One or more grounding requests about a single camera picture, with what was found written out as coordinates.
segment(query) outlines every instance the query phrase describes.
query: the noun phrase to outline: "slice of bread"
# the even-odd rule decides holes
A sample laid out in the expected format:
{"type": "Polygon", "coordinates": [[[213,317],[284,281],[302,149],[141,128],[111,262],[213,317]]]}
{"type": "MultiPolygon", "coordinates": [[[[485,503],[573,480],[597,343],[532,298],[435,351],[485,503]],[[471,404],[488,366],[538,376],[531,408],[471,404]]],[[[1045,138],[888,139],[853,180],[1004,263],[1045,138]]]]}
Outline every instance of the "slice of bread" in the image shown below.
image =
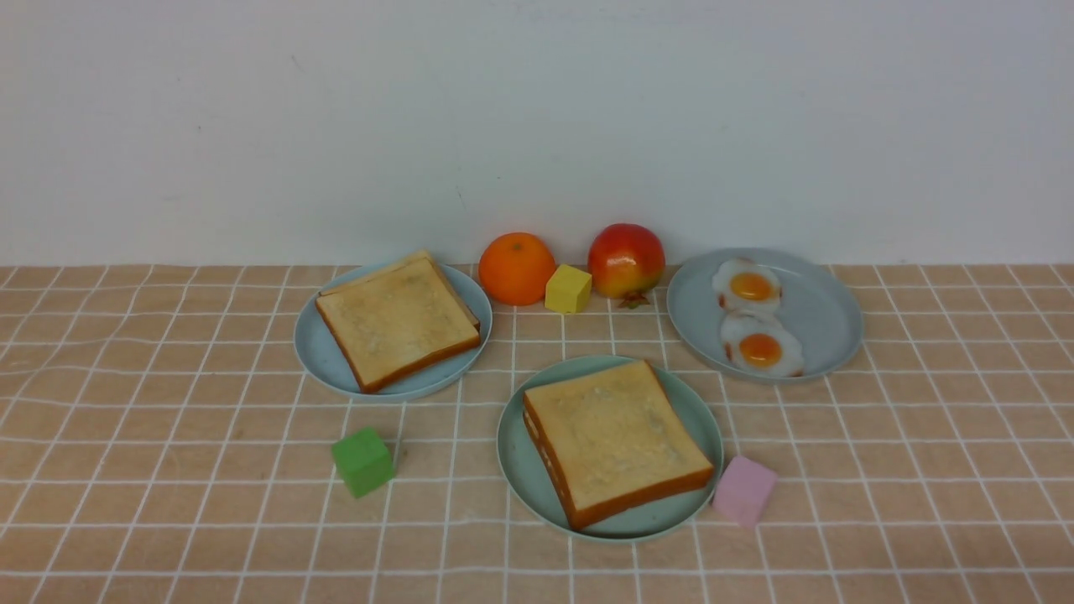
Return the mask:
{"type": "Polygon", "coordinates": [[[715,472],[643,360],[523,398],[526,430],[576,531],[703,488],[715,472]]]}
{"type": "Polygon", "coordinates": [[[421,253],[322,291],[316,306],[363,393],[481,344],[479,321],[421,253]]]}
{"type": "Polygon", "coordinates": [[[459,292],[455,291],[453,287],[451,287],[451,282],[449,282],[447,275],[444,274],[444,271],[440,269],[440,264],[437,263],[437,261],[433,258],[433,255],[430,254],[427,249],[419,249],[418,251],[415,251],[413,254],[403,258],[402,260],[398,260],[387,267],[383,267],[380,270],[364,274],[358,277],[357,279],[337,285],[331,289],[325,289],[321,291],[321,296],[338,293],[345,289],[354,287],[357,285],[362,285],[363,283],[366,283],[371,279],[380,278],[384,276],[387,273],[390,273],[392,271],[397,271],[413,262],[418,262],[423,259],[429,260],[429,263],[433,265],[433,270],[436,272],[437,278],[444,282],[444,285],[448,288],[449,291],[451,291],[451,297],[455,299],[455,302],[459,303],[459,306],[463,310],[464,313],[466,313],[466,318],[467,320],[469,320],[470,325],[474,326],[474,329],[481,329],[481,321],[477,319],[474,313],[469,310],[469,306],[467,306],[466,303],[463,302],[463,299],[459,297],[459,292]]]}

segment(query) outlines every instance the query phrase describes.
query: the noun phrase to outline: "red apple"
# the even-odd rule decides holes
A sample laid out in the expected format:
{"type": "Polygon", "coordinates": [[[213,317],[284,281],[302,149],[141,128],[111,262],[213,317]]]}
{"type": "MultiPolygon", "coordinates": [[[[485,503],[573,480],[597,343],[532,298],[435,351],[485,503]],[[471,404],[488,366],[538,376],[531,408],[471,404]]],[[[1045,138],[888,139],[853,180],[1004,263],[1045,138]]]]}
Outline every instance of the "red apple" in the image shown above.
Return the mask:
{"type": "Polygon", "coordinates": [[[666,260],[659,238],[640,225],[620,222],[600,231],[590,247],[593,289],[620,306],[649,304],[645,293],[664,275],[666,260]]]}

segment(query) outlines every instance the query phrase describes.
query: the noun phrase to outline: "egg white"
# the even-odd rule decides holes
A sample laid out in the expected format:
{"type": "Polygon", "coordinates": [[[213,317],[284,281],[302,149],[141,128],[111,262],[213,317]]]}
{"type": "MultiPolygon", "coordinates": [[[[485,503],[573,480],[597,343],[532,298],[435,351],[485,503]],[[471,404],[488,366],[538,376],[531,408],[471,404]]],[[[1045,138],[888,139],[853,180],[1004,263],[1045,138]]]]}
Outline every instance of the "egg white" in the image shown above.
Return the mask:
{"type": "Polygon", "coordinates": [[[750,308],[774,313],[780,307],[783,298],[783,286],[780,278],[768,267],[750,260],[749,258],[731,258],[720,264],[715,274],[712,275],[712,290],[716,293],[716,301],[725,311],[737,311],[739,308],[750,308]],[[772,296],[766,300],[745,300],[739,298],[731,291],[731,279],[740,273],[756,273],[772,286],[772,296]]]}
{"type": "Polygon", "coordinates": [[[738,310],[727,313],[720,325],[720,341],[724,351],[736,366],[772,377],[797,377],[806,370],[802,345],[774,316],[763,312],[738,310]],[[764,333],[775,339],[783,355],[775,364],[761,368],[750,364],[742,356],[739,344],[746,336],[764,333]]]}

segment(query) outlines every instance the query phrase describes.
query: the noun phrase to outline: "green cube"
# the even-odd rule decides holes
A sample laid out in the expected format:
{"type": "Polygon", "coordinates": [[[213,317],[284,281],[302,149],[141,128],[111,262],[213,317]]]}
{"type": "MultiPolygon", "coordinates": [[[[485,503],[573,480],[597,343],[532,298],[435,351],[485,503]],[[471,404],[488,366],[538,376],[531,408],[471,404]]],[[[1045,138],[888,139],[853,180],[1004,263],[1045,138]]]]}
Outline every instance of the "green cube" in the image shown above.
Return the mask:
{"type": "Polygon", "coordinates": [[[364,428],[332,445],[332,458],[355,499],[395,477],[392,454],[373,428],[364,428]]]}

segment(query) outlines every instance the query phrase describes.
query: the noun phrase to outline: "plate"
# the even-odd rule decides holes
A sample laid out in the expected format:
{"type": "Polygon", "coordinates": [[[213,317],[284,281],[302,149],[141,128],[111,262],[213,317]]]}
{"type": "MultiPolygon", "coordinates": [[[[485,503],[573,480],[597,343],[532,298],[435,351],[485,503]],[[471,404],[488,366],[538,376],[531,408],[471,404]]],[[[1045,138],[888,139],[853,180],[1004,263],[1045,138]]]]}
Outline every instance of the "plate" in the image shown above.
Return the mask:
{"type": "Polygon", "coordinates": [[[827,270],[774,249],[735,247],[698,256],[682,265],[668,285],[671,325],[694,354],[710,366],[765,384],[793,384],[826,375],[854,358],[865,334],[858,301],[827,270]],[[770,377],[731,364],[720,343],[724,311],[712,291],[712,275],[724,261],[749,258],[768,267],[783,286],[777,318],[802,344],[806,370],[798,377],[770,377]]]}
{"type": "MultiPolygon", "coordinates": [[[[354,269],[336,277],[321,289],[343,285],[388,264],[390,262],[354,269]]],[[[332,337],[332,332],[324,325],[321,314],[317,312],[315,301],[318,294],[315,293],[302,307],[299,320],[294,323],[294,351],[299,356],[299,361],[324,386],[345,397],[365,402],[393,403],[420,399],[454,384],[474,364],[489,343],[489,334],[492,333],[492,303],[489,302],[489,297],[481,286],[468,275],[445,264],[440,264],[440,270],[459,297],[469,306],[474,316],[481,321],[481,344],[477,348],[427,366],[376,393],[364,393],[359,388],[347,359],[332,337]]]]}
{"type": "Polygon", "coordinates": [[[591,524],[582,531],[575,531],[567,523],[552,487],[552,480],[541,462],[537,447],[529,440],[522,419],[522,393],[535,386],[563,382],[610,369],[636,359],[619,356],[587,356],[568,359],[534,375],[511,397],[499,417],[496,432],[496,452],[499,469],[507,478],[516,497],[538,518],[552,527],[590,541],[609,543],[636,543],[670,533],[694,517],[712,500],[716,480],[723,472],[724,448],[720,438],[716,418],[683,380],[667,371],[653,368],[667,391],[671,406],[682,419],[691,437],[701,448],[705,456],[716,468],[709,484],[703,489],[680,493],[647,503],[591,524]]]}

